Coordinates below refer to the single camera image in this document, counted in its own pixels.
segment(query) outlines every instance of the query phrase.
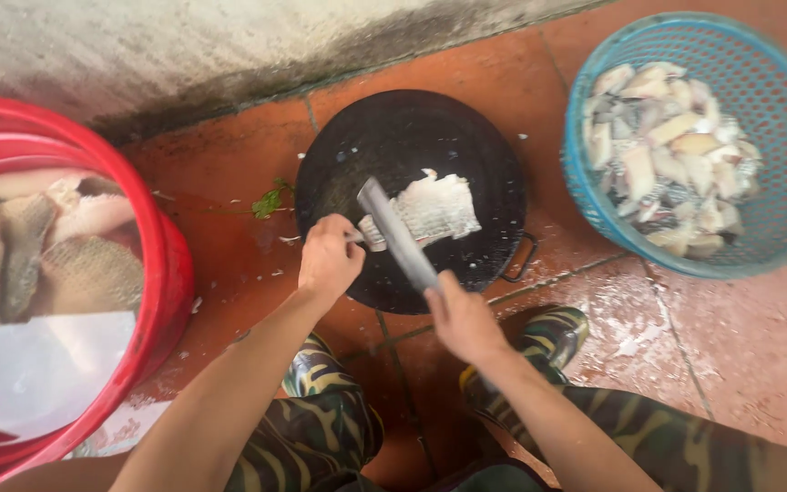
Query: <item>blue plastic basket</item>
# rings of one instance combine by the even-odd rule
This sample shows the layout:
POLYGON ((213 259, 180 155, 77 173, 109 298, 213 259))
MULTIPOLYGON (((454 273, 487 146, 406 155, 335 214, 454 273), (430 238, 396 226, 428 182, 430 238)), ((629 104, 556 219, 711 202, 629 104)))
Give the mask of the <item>blue plastic basket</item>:
POLYGON ((562 163, 567 189, 585 218, 608 239, 672 271, 742 278, 787 263, 787 54, 727 17, 670 12, 643 18, 603 41, 579 71, 569 96, 562 163), (590 172, 582 114, 597 76, 622 63, 673 62, 713 89, 763 154, 761 194, 740 206, 746 235, 704 261, 674 256, 646 240, 599 189, 590 172))

